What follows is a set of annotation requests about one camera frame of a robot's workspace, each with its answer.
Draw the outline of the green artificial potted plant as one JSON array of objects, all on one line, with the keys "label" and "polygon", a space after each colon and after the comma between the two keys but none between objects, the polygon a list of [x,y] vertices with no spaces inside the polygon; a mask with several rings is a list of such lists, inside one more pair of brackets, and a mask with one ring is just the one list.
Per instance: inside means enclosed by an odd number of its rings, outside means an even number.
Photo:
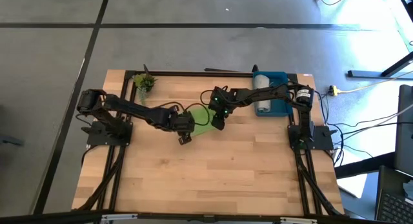
[{"label": "green artificial potted plant", "polygon": [[134,76],[134,84],[136,86],[139,101],[145,105],[146,98],[149,92],[153,89],[157,79],[150,74],[138,74]]}]

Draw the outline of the teal fabric basket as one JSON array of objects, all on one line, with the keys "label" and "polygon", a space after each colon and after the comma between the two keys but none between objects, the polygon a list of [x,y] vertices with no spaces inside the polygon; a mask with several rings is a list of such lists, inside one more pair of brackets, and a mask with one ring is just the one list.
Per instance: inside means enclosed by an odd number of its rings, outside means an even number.
[{"label": "teal fabric basket", "polygon": [[[287,74],[285,72],[254,72],[253,79],[257,75],[262,74],[267,76],[270,79],[269,86],[278,86],[284,83],[288,83]],[[257,114],[256,116],[266,116],[266,117],[285,117],[292,114],[292,107],[286,104],[283,100],[280,99],[272,99],[271,100],[271,109],[270,112],[264,114]]]}]

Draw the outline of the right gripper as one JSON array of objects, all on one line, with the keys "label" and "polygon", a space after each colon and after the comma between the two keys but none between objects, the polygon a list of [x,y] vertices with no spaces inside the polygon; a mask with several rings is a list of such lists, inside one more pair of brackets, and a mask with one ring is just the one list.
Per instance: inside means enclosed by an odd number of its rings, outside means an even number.
[{"label": "right gripper", "polygon": [[227,91],[224,88],[215,87],[211,93],[208,108],[215,112],[211,124],[215,124],[218,130],[223,130],[225,127],[225,120],[220,116],[228,116],[238,106],[236,92],[235,88]]}]

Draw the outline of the grey waffle microfiber towel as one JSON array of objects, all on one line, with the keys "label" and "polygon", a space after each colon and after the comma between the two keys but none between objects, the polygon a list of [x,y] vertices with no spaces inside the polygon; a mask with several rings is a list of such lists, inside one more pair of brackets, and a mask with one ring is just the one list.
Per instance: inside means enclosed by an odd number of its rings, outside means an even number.
[{"label": "grey waffle microfiber towel", "polygon": [[[266,88],[266,87],[269,87],[269,84],[270,84],[270,79],[267,76],[264,76],[262,74],[257,75],[253,79],[254,89]],[[270,109],[271,109],[271,100],[258,101],[258,102],[255,102],[254,105],[255,105],[257,114],[268,113],[270,112]]]}]

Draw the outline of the black laptop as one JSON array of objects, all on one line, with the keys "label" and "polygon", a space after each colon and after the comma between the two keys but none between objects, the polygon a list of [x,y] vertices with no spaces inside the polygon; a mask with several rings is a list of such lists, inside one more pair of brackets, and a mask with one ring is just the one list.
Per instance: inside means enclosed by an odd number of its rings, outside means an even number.
[{"label": "black laptop", "polygon": [[413,224],[413,177],[380,166],[375,220]]}]

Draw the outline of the green microfiber towel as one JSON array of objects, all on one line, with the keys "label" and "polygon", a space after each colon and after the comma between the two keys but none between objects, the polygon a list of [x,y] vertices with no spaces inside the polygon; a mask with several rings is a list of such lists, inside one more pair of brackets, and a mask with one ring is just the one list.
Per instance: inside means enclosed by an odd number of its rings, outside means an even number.
[{"label": "green microfiber towel", "polygon": [[209,108],[208,114],[204,108],[191,108],[190,112],[194,117],[194,121],[196,122],[195,128],[193,133],[191,133],[192,137],[204,134],[206,132],[215,130],[216,128],[212,126],[211,120],[215,114],[213,110]]}]

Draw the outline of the black desk leg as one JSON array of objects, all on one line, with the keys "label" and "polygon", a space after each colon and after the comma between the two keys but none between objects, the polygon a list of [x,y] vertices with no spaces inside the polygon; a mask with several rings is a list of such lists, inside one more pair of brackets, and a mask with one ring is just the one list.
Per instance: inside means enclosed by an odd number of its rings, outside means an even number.
[{"label": "black desk leg", "polygon": [[413,52],[410,52],[384,71],[349,70],[347,76],[372,79],[398,79],[401,77],[413,79],[413,72],[401,72],[410,65],[413,65]]},{"label": "black desk leg", "polygon": [[349,178],[352,176],[358,176],[360,174],[368,174],[379,170],[381,166],[388,168],[394,167],[395,152],[382,154],[373,158],[364,159],[354,163],[349,163],[336,167],[335,175],[337,179]]}]

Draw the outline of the grey monitor back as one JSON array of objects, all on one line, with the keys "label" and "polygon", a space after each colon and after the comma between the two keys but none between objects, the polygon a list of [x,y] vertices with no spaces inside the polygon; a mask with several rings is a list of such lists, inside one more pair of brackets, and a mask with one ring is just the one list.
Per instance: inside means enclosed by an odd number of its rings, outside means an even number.
[{"label": "grey monitor back", "polygon": [[395,168],[413,176],[413,86],[399,87]]}]

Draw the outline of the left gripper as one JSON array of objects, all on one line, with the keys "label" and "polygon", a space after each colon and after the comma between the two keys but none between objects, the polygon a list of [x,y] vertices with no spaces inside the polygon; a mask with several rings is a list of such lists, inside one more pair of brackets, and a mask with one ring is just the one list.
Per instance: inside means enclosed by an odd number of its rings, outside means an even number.
[{"label": "left gripper", "polygon": [[168,121],[168,129],[172,132],[188,132],[184,136],[180,136],[178,141],[180,145],[185,145],[191,142],[190,133],[194,131],[194,117],[189,111],[184,111],[180,114],[173,112]]}]

